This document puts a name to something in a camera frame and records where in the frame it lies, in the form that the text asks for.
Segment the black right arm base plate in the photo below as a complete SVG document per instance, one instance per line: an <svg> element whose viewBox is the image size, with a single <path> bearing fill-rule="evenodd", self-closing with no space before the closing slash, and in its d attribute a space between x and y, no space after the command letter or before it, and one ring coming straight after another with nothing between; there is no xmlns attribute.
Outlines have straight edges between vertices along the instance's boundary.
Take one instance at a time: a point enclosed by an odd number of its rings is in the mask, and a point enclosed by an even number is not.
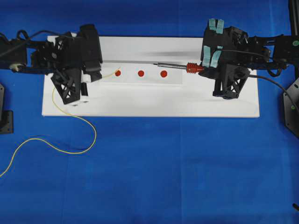
<svg viewBox="0 0 299 224"><path fill-rule="evenodd" d="M292 98L293 104L286 93L283 94L285 126L294 136L299 137L299 79L297 78L287 89L287 93Z"/></svg>

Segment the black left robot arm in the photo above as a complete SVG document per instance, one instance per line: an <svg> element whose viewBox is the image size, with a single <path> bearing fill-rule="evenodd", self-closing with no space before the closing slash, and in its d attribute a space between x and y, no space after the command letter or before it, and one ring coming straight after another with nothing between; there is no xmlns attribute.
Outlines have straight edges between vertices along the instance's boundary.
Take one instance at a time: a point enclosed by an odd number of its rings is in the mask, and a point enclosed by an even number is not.
<svg viewBox="0 0 299 224"><path fill-rule="evenodd" d="M93 24L83 25L76 35L46 30L55 35L54 42L34 41L44 31L29 36L19 30L16 38L0 35L0 67L12 72L28 74L52 74L51 80L64 103L86 96L87 86L82 81L88 75L90 81L102 79L103 63L98 31Z"/></svg>

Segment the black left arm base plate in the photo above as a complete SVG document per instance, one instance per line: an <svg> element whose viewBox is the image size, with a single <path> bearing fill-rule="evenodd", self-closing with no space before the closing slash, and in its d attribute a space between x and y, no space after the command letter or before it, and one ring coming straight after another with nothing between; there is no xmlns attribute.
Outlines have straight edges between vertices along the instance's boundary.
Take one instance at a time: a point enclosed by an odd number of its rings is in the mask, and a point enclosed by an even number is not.
<svg viewBox="0 0 299 224"><path fill-rule="evenodd" d="M3 109L5 88L0 85L0 134L11 134L14 132L13 111Z"/></svg>

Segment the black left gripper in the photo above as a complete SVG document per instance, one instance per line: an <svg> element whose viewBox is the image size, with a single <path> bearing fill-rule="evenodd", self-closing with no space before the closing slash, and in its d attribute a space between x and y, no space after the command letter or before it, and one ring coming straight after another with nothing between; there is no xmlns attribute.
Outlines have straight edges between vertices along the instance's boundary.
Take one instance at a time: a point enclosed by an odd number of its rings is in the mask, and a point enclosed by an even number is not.
<svg viewBox="0 0 299 224"><path fill-rule="evenodd" d="M98 31L93 24L82 25L75 35L58 35L54 42L32 41L31 72L48 75L55 81L69 81L81 75L81 95L88 96L87 84L102 79L103 63Z"/></svg>

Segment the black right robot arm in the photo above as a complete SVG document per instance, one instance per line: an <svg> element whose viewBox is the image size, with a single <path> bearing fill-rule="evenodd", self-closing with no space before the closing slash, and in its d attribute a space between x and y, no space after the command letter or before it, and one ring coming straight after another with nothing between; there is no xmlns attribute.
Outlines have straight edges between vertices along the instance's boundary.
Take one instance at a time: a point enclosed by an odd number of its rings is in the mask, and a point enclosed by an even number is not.
<svg viewBox="0 0 299 224"><path fill-rule="evenodd" d="M232 64L252 70L267 70L273 77L289 65L299 65L299 37L278 35L250 37L247 32L230 26L222 19L209 19L204 31L201 65L218 68Z"/></svg>

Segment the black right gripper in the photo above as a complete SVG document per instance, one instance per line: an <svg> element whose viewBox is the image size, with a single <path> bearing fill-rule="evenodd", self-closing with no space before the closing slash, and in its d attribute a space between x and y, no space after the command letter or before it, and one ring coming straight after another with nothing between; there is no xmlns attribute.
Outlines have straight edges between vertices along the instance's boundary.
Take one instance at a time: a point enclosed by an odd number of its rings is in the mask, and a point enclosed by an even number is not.
<svg viewBox="0 0 299 224"><path fill-rule="evenodd" d="M224 28L224 20L209 19L204 32L200 76L220 76L227 64L245 67L249 35L236 27Z"/></svg>

